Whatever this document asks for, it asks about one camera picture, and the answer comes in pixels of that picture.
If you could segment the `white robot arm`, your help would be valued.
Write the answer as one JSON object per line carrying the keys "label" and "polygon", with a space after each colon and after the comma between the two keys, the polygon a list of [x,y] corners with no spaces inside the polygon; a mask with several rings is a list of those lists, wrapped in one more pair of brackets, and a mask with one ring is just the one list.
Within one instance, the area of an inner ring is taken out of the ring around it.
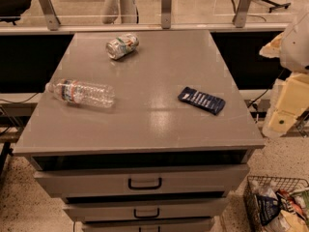
{"label": "white robot arm", "polygon": [[280,65],[291,72],[285,80],[274,81],[262,128],[264,136],[280,137],[309,108],[309,8],[305,6],[259,54],[278,58]]}

